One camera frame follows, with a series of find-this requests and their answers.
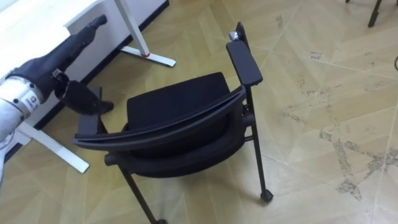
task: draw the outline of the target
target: black chair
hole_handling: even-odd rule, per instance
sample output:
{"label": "black chair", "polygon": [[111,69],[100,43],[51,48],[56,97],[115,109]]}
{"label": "black chair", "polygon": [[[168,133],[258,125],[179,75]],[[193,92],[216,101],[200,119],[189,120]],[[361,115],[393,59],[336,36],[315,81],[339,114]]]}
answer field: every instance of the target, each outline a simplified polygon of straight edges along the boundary
{"label": "black chair", "polygon": [[380,4],[381,4],[381,1],[382,0],[377,0],[376,1],[376,5],[374,6],[371,18],[370,18],[369,23],[368,23],[368,27],[369,28],[373,27],[374,23],[376,22],[377,16],[379,15],[379,7],[380,7]]}
{"label": "black chair", "polygon": [[[243,26],[226,45],[241,86],[229,91],[222,73],[194,78],[127,101],[127,124],[108,134],[99,116],[81,116],[73,142],[85,149],[108,151],[107,166],[119,166],[151,224],[156,220],[131,174],[165,178],[212,167],[254,141],[261,198],[270,202],[262,169],[251,87],[262,82]],[[101,90],[96,94],[101,97]],[[245,136],[251,127],[252,135]]]}

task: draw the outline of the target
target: black cable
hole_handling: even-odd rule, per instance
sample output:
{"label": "black cable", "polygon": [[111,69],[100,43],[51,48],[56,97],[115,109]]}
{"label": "black cable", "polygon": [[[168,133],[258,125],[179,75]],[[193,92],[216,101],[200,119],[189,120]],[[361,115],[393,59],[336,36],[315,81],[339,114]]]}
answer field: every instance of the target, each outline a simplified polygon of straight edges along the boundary
{"label": "black cable", "polygon": [[396,70],[398,71],[398,57],[396,58],[396,61],[394,62],[394,66],[395,66],[395,68],[396,68]]}

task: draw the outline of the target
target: floor stain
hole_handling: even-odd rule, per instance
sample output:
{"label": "floor stain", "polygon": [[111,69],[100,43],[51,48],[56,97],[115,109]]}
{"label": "floor stain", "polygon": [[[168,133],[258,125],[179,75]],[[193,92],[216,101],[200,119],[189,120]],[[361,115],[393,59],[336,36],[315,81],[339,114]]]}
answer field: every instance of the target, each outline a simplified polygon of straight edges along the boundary
{"label": "floor stain", "polygon": [[307,123],[306,121],[304,121],[301,118],[299,118],[297,115],[290,114],[290,113],[287,113],[287,112],[283,113],[283,117],[291,118],[291,119],[293,119],[294,121],[296,121],[298,123],[304,123],[304,124]]}
{"label": "floor stain", "polygon": [[341,140],[333,142],[333,147],[336,149],[337,159],[340,164],[341,171],[345,177],[353,177],[353,171],[348,163],[346,152],[344,151],[343,143]]}
{"label": "floor stain", "polygon": [[315,95],[317,92],[315,90],[309,90],[309,91],[305,91],[305,92],[301,92],[301,95],[304,96],[313,96]]}
{"label": "floor stain", "polygon": [[338,119],[337,119],[337,117],[334,115],[334,112],[333,112],[333,110],[332,110],[332,106],[331,106],[331,104],[330,104],[330,94],[329,94],[329,91],[330,91],[330,87],[328,87],[327,89],[326,89],[326,92],[325,93],[328,93],[327,95],[326,95],[326,103],[327,103],[327,105],[326,105],[326,107],[325,107],[325,113],[328,115],[328,117],[329,117],[329,121],[331,122],[331,123],[333,123],[334,124],[334,127],[335,127],[335,129],[333,130],[333,132],[334,132],[334,134],[336,135],[340,135],[341,134],[341,130],[340,130],[340,122],[338,121]]}
{"label": "floor stain", "polygon": [[302,103],[296,103],[296,104],[292,104],[292,105],[288,105],[285,107],[285,109],[287,109],[287,111],[293,111],[293,110],[299,110],[299,109],[304,109],[307,108],[311,105],[308,105],[307,102],[302,102]]}
{"label": "floor stain", "polygon": [[359,191],[359,188],[356,184],[353,183],[351,180],[344,180],[343,183],[340,184],[339,187],[337,187],[337,192],[339,193],[350,193],[354,198],[357,200],[362,200],[361,192]]}
{"label": "floor stain", "polygon": [[384,167],[384,174],[387,174],[390,166],[398,167],[398,148],[390,148],[386,156],[386,165]]}
{"label": "floor stain", "polygon": [[319,94],[323,95],[326,94],[330,91],[330,87],[326,88],[325,90],[321,90],[321,92],[319,92]]}
{"label": "floor stain", "polygon": [[376,171],[381,171],[382,167],[383,167],[383,163],[384,163],[384,156],[379,156],[379,157],[375,157],[373,158],[372,161],[370,161],[366,167],[368,168],[368,173],[365,175],[365,177],[363,178],[363,180],[366,180],[367,178],[369,178],[373,173],[375,173]]}
{"label": "floor stain", "polygon": [[367,127],[365,131],[370,134],[377,134],[377,129],[371,126]]}
{"label": "floor stain", "polygon": [[375,89],[378,89],[383,85],[384,83],[382,81],[378,81],[376,83],[367,83],[364,89],[365,91],[374,91]]}
{"label": "floor stain", "polygon": [[319,132],[319,138],[331,142],[331,134],[326,133],[326,132],[324,132],[323,130],[321,130],[321,131]]}
{"label": "floor stain", "polygon": [[310,53],[310,57],[311,57],[311,59],[315,59],[315,60],[320,60],[321,59],[321,56],[322,56],[322,53],[321,52],[311,52]]}
{"label": "floor stain", "polygon": [[354,151],[357,151],[359,149],[359,146],[356,143],[353,143],[351,141],[346,141],[344,143],[344,147],[354,150]]}
{"label": "floor stain", "polygon": [[300,88],[302,89],[303,86],[305,85],[305,78],[304,75],[299,73],[298,75],[300,77],[300,80],[297,80],[297,83],[300,85]]}
{"label": "floor stain", "polygon": [[279,15],[276,17],[276,21],[278,22],[278,28],[281,29],[284,26],[284,20],[282,18],[282,15]]}

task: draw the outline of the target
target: chair caster wheel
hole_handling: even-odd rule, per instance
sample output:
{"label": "chair caster wheel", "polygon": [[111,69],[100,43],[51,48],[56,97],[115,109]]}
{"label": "chair caster wheel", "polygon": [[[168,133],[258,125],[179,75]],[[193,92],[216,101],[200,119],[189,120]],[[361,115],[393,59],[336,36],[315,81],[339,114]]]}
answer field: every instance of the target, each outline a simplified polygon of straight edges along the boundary
{"label": "chair caster wheel", "polygon": [[274,195],[269,190],[266,190],[265,192],[261,193],[261,198],[266,203],[269,203],[274,198]]}
{"label": "chair caster wheel", "polygon": [[167,224],[166,220],[157,220],[156,224]]}

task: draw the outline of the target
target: wood-pattern floor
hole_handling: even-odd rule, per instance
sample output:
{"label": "wood-pattern floor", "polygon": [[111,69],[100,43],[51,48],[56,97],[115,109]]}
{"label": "wood-pattern floor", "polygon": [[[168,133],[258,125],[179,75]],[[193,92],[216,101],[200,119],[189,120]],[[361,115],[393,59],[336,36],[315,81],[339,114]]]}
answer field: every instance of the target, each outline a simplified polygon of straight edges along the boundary
{"label": "wood-pattern floor", "polygon": [[[119,54],[90,86],[126,122],[126,100],[210,72],[238,79],[225,49],[242,21],[264,81],[254,88],[267,187],[259,200],[254,151],[176,179],[134,178],[156,217],[170,224],[398,223],[398,10],[373,0],[173,0],[145,31],[166,68]],[[1,223],[148,223],[104,153],[71,144],[77,115],[64,109],[44,131],[86,159],[79,174],[32,142],[6,165]]]}

